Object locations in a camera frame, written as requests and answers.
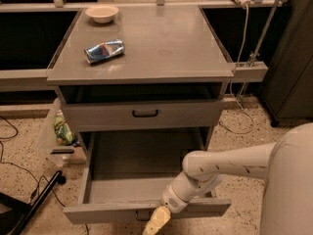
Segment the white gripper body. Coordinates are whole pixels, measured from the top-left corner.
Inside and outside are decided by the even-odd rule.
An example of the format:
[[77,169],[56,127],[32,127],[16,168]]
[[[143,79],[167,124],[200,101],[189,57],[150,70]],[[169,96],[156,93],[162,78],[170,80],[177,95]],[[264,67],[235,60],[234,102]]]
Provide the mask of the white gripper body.
[[206,191],[211,181],[211,176],[199,181],[181,171],[163,191],[161,203],[172,213],[181,212],[196,196]]

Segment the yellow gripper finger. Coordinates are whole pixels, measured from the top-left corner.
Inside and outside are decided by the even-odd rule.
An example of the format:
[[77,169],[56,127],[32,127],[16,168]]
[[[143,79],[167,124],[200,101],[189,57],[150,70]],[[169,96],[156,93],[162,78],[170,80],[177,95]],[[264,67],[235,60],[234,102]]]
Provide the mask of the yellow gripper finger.
[[166,206],[155,209],[150,220],[145,226],[142,235],[156,235],[159,230],[170,220],[171,212]]

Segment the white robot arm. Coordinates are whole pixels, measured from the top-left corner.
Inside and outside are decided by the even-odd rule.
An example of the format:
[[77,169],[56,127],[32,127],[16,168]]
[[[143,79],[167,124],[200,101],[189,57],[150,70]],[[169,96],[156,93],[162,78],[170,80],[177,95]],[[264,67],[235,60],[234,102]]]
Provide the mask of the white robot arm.
[[156,235],[175,213],[215,188],[225,175],[262,179],[260,235],[313,235],[313,124],[277,142],[224,152],[194,151],[162,193],[143,235]]

